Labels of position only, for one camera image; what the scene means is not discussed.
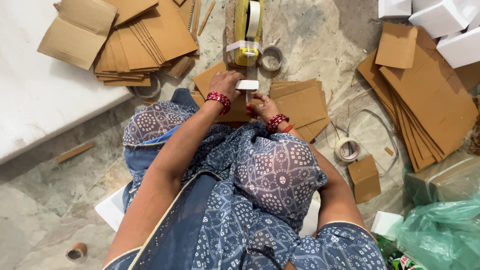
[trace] packing tape roll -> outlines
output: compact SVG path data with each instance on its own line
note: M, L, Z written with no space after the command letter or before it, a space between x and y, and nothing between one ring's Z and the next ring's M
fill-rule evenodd
M351 144L352 147L353 147L353 153L347 157L345 157L344 155L342 155L340 153L340 150L342 149L342 147L344 145L348 145L348 144ZM335 155L343 160L343 161L353 161L354 159L357 158L357 156L360 154L360 143L355 140L355 139L352 139L352 138L349 138L349 137L344 137L344 138L341 138L336 144L335 144Z
M260 2L248 1L250 9L250 20L248 22L248 30L246 38L255 38L257 35L258 24L260 23Z
M276 67L271 67L271 66L268 65L268 63L265 63L266 59L264 59L264 57L267 57L267 56L275 57L275 59L278 61L278 64L277 64ZM265 70L268 70L268 71L278 70L283 64L283 52L282 52L282 50L279 47L277 47L276 45L273 45L273 43L268 45L267 47L264 48L264 52L262 53L261 63L262 63L262 67Z

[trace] green plastic bag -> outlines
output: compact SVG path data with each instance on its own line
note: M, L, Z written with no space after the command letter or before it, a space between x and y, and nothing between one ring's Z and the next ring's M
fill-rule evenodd
M414 208L396 237L429 270L480 270L480 194Z

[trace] woman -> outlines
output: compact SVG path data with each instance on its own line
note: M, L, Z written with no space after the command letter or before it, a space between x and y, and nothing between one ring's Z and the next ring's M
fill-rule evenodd
M274 101L255 94L263 103L247 109L259 121L214 124L242 77L217 73L201 109L177 89L132 117L124 142L133 181L104 268L386 269L349 186ZM318 233L300 238L315 190Z

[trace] green bottle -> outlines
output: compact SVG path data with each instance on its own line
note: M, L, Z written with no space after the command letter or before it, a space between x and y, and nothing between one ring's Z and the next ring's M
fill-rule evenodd
M395 270L424 270L412 261L407 255L398 250L392 242L383 237L378 237L378 248L384 257L385 263Z

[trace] black cord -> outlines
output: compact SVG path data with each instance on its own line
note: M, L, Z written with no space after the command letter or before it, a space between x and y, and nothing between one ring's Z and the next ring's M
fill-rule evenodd
M278 269L278 270L283 270L282 266L275 260L275 258L273 256L275 256L275 253L273 251L273 248L267 246L267 245L264 245L264 249L261 250L261 249L258 249L258 248L249 248L249 249L245 249L241 255L241 258L240 258L240 264L239 264L239 270L242 269L243 267L243 261L245 260L245 256L247 255L247 251L251 251L251 252L257 252L257 253L260 253L262 254L263 256L269 258L272 262L273 262L273 265L275 265L275 267Z

